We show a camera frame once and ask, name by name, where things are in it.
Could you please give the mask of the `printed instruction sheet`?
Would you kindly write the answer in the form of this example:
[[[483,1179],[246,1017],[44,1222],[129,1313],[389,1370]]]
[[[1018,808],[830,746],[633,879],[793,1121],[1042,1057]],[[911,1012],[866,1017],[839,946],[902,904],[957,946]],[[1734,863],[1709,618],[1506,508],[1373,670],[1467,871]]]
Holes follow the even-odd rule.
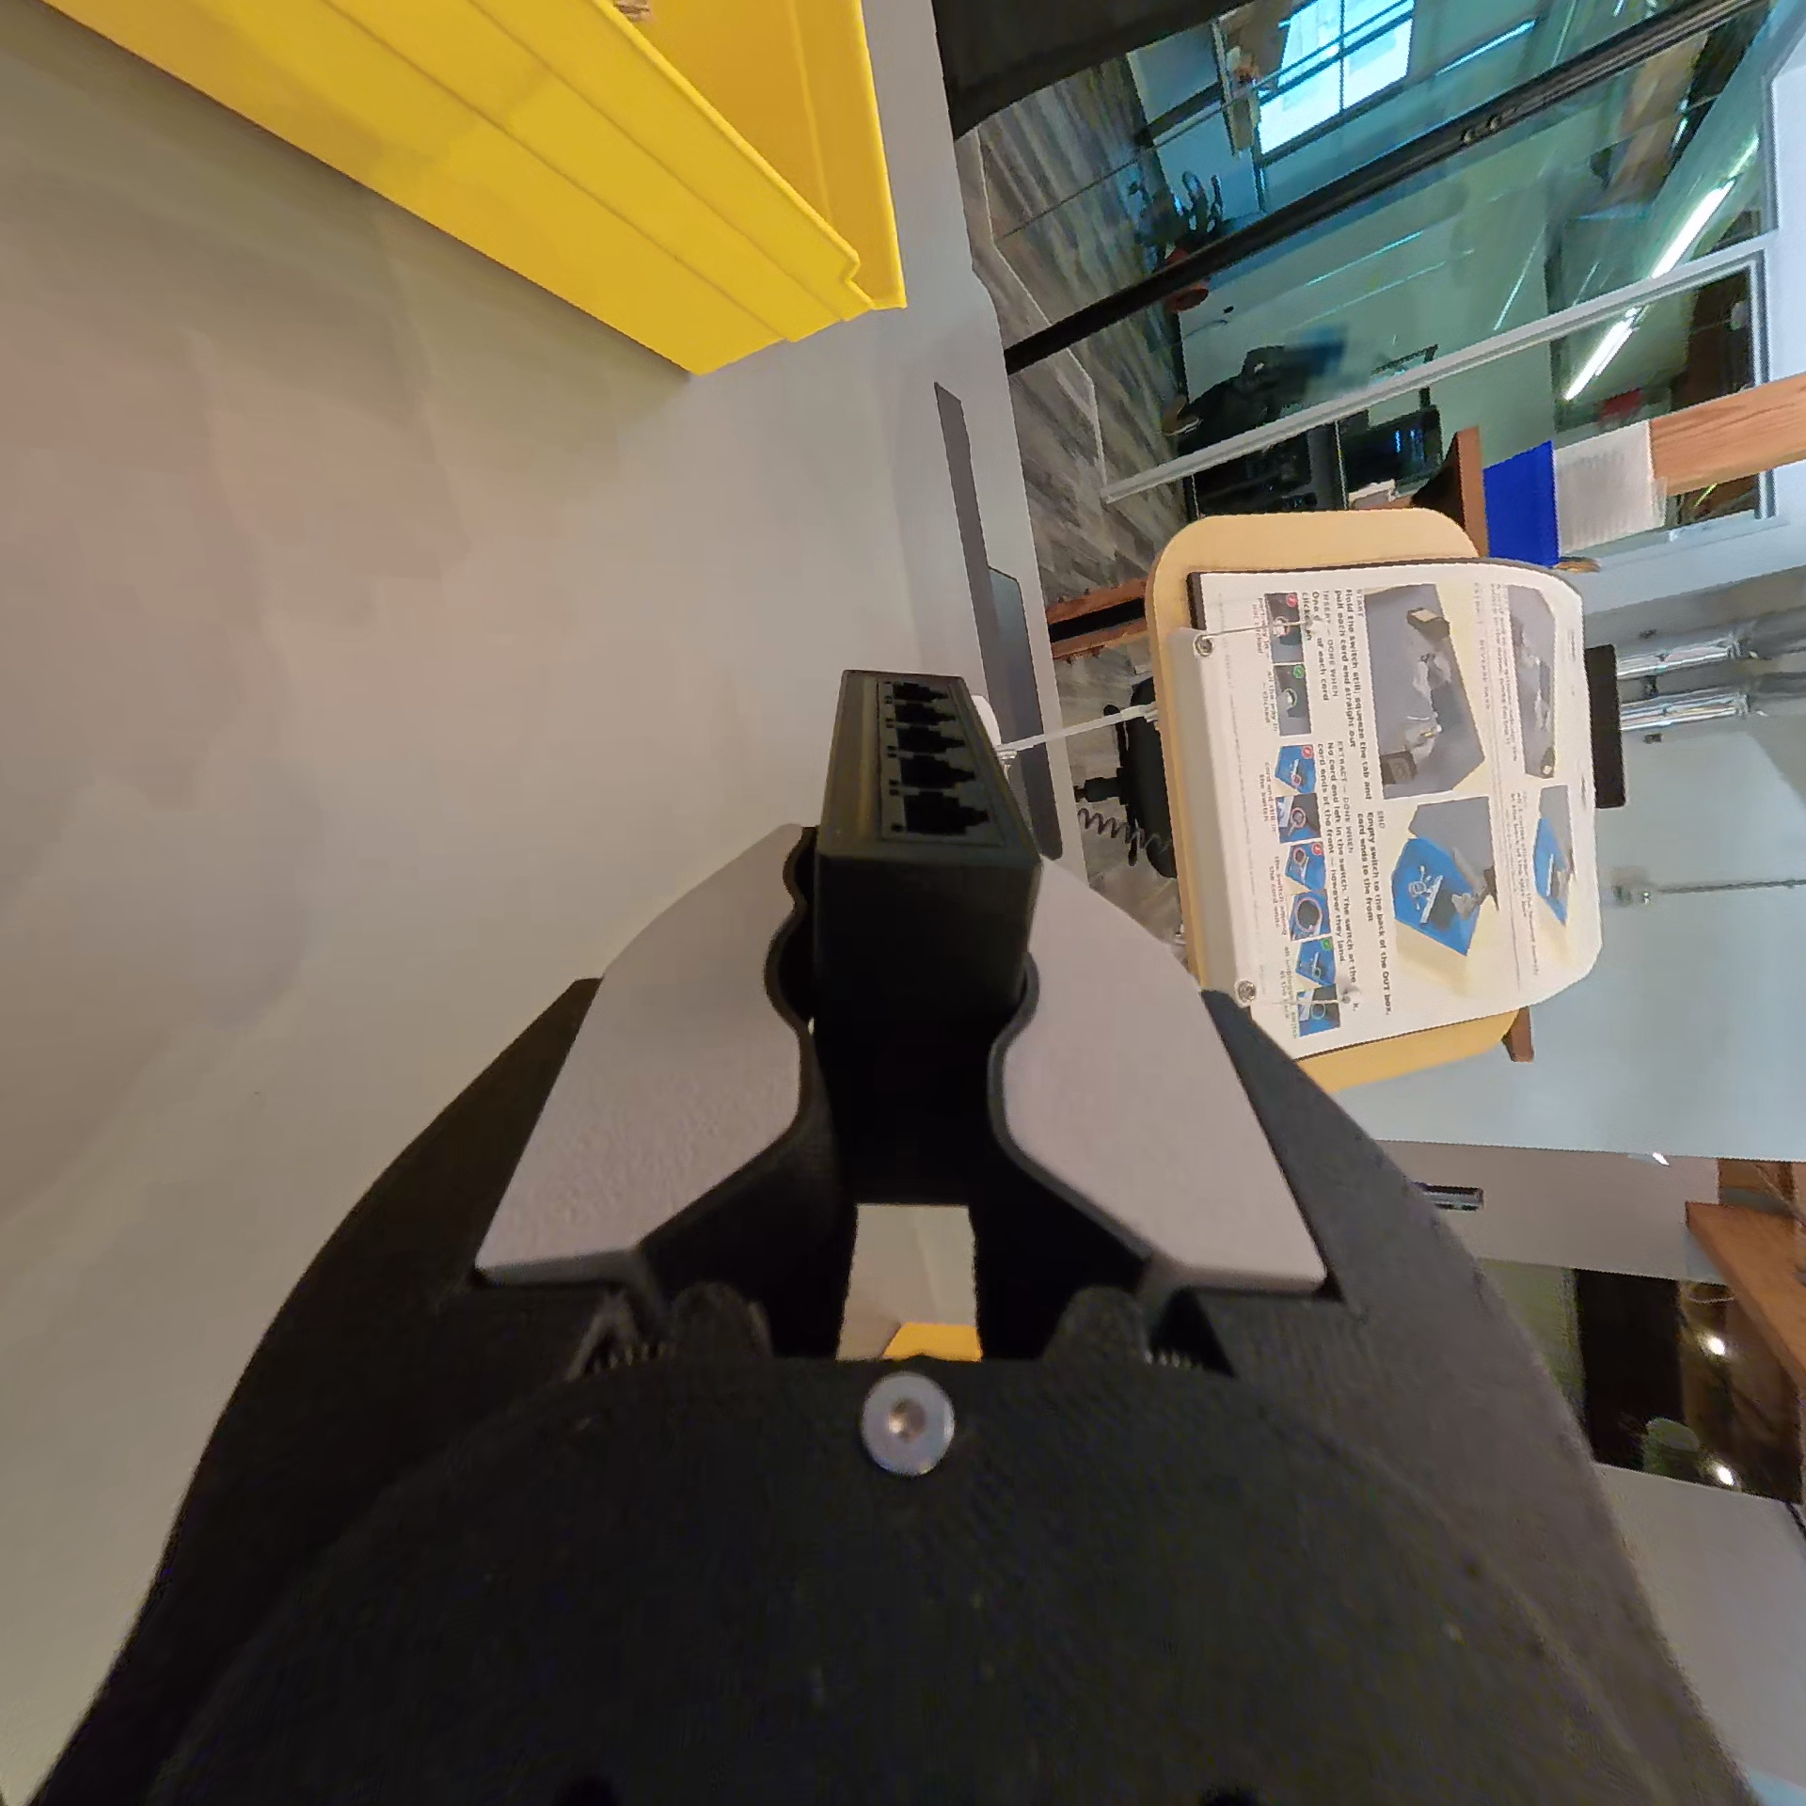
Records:
[[[1189,573],[1185,601],[1160,718],[1209,987],[1325,1063],[1594,972],[1584,626],[1559,575]]]

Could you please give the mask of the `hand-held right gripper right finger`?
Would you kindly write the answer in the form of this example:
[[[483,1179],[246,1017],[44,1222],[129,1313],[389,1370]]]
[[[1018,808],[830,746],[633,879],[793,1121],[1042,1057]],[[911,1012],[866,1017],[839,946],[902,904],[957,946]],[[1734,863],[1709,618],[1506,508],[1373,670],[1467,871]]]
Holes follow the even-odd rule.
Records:
[[[1171,953],[1072,874],[1042,874],[1027,962],[984,1066],[1000,1176],[970,1205],[983,1352],[1040,1358],[1092,1289],[1126,1295],[1151,1340],[1192,1292],[1320,1295],[1320,1245]]]

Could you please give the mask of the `light wooden board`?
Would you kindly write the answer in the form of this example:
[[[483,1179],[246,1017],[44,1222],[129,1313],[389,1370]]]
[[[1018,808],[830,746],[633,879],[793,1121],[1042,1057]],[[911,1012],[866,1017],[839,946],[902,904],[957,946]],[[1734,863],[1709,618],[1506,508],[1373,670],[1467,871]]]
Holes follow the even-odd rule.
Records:
[[[1215,804],[1205,799],[1205,830],[1192,823],[1189,780],[1179,745],[1183,651],[1170,636],[1192,635],[1187,577],[1194,573],[1275,575],[1320,568],[1402,566],[1475,560],[1470,536],[1438,512],[1410,505],[1365,512],[1265,512],[1207,516],[1185,526],[1160,553],[1143,586],[1143,619],[1165,765],[1165,800],[1179,874],[1185,965],[1200,989],[1235,991],[1227,941],[1215,926],[1222,861]],[[1507,1044],[1520,1015],[1475,1015],[1464,1023],[1402,1032],[1343,1051],[1304,1059],[1325,1090],[1346,1093],[1490,1055]]]

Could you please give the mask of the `wooden beam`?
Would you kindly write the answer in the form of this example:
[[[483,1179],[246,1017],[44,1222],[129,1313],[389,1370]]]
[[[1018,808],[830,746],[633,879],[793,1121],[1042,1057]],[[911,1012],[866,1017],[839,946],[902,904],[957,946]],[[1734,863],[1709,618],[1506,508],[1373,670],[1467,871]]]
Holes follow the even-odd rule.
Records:
[[[1806,375],[1773,379],[1649,424],[1651,470],[1662,496],[1687,496],[1759,478],[1805,460]]]

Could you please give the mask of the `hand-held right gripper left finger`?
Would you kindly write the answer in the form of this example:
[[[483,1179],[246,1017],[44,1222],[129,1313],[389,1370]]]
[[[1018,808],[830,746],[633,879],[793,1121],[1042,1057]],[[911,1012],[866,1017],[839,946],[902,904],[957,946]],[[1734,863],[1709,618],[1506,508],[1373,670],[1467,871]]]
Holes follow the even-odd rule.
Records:
[[[798,996],[810,830],[785,823],[606,969],[478,1253],[495,1284],[593,1279],[648,1320],[723,1284],[783,1358],[841,1348],[856,1208]]]

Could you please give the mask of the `grey flat panel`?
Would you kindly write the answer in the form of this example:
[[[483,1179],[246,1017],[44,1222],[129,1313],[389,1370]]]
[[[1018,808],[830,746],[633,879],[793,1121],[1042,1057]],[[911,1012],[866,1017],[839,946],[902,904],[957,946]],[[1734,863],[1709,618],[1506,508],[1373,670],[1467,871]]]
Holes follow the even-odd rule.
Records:
[[[986,553],[986,537],[979,505],[979,482],[971,444],[959,396],[942,385],[933,387],[946,471],[953,488],[957,536],[966,582],[979,632],[983,668],[983,697],[995,722],[1000,746],[1027,746],[1005,755],[1008,785],[1024,804],[1033,840],[1040,854],[1058,863],[1065,854],[1062,820],[1053,794],[1053,773],[1047,745],[1042,699],[1033,665],[1033,641],[1024,588],[995,568]]]

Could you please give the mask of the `black network switch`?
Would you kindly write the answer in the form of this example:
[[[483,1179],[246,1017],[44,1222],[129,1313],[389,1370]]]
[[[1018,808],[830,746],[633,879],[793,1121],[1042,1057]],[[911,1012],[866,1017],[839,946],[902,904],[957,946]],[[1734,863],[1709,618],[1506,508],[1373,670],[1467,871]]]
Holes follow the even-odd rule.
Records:
[[[1042,857],[963,679],[848,670],[835,717],[807,917],[842,1172],[861,1205],[977,1210]]]

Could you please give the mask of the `yellow plastic bin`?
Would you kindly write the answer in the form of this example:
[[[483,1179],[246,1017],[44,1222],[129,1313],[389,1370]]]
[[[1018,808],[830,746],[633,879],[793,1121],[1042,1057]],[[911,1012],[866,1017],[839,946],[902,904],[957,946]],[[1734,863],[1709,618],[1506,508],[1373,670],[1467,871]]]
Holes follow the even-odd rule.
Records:
[[[59,3],[691,375],[908,304],[859,3]]]

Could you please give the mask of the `blue panel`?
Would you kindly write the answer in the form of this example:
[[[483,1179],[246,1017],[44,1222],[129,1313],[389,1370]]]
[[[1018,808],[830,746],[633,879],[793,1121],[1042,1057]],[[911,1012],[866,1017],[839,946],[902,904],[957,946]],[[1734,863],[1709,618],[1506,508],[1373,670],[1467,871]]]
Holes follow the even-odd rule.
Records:
[[[1488,555],[1551,571],[1561,555],[1553,442],[1481,470]]]

